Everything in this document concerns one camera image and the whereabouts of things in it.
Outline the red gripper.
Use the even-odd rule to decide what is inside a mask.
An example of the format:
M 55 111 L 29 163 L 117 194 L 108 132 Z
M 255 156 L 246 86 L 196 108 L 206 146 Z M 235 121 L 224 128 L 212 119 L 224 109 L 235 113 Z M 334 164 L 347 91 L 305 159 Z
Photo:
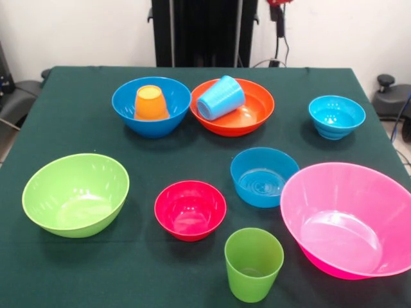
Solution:
M 280 7 L 282 4 L 290 3 L 293 0 L 267 0 L 270 5 L 270 20 L 277 21 L 277 36 L 285 36 L 284 10 Z

